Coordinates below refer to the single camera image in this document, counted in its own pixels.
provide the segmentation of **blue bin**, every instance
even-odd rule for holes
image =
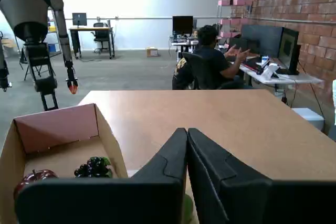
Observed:
[[[56,45],[55,44],[48,44],[49,52],[56,52]]]

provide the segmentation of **black chair backrest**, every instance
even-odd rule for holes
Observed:
[[[93,27],[107,27],[108,25],[106,23],[94,23]],[[109,38],[109,31],[94,31],[94,35],[96,38],[104,39]]]
[[[182,53],[185,60],[190,64],[194,78],[197,80],[199,89],[217,89],[218,83],[214,81],[213,72],[209,62],[201,56],[189,52]]]

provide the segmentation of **pink shelf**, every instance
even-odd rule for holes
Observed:
[[[221,31],[220,36],[222,38],[232,38],[240,34],[239,32]]]
[[[230,25],[231,20],[229,18],[221,19],[219,22],[221,25]]]
[[[218,5],[219,6],[229,6],[230,0],[218,0]]]
[[[252,5],[252,0],[233,0],[233,5],[235,6]]]
[[[252,0],[233,0],[234,6],[252,5]],[[218,0],[218,6],[230,6],[230,0]]]
[[[221,25],[239,25],[239,24],[247,24],[247,18],[226,18],[221,19],[219,22]]]

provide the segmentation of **hand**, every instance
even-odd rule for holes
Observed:
[[[238,53],[238,49],[236,49],[236,45],[233,45],[226,53],[224,53],[224,56],[236,56]]]
[[[238,54],[237,54],[237,59],[240,61],[240,62],[243,62],[244,60],[246,60],[246,57],[248,56],[248,53],[250,52],[250,49],[242,52],[241,51],[241,48],[239,49],[238,51]]]

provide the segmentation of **desk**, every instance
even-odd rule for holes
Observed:
[[[297,76],[289,76],[286,74],[279,74],[279,78],[271,78],[270,80],[265,79],[263,76],[258,75],[253,70],[240,65],[241,71],[248,74],[250,77],[260,81],[263,84],[303,84],[303,83],[320,83],[323,80],[310,76],[306,73],[299,73]]]
[[[172,47],[174,46],[181,47],[181,50],[177,51],[177,56],[176,56],[177,62],[179,62],[179,60],[182,58],[183,52],[189,52],[189,48],[192,48],[194,50],[197,44],[198,44],[198,40],[192,40],[188,42],[172,42],[171,43]]]
[[[272,179],[336,180],[335,142],[267,90],[91,91],[87,103],[108,121],[127,170],[145,165],[177,127],[196,127]]]
[[[80,50],[80,42],[79,42],[79,35],[78,35],[79,31],[109,31],[109,33],[111,34],[111,41],[108,41],[110,59],[112,59],[112,57],[115,57],[113,27],[111,28],[110,27],[71,27],[69,30],[71,33],[72,47],[74,49],[76,59],[78,59],[77,57],[78,52],[79,52],[79,58],[82,58],[82,52]]]

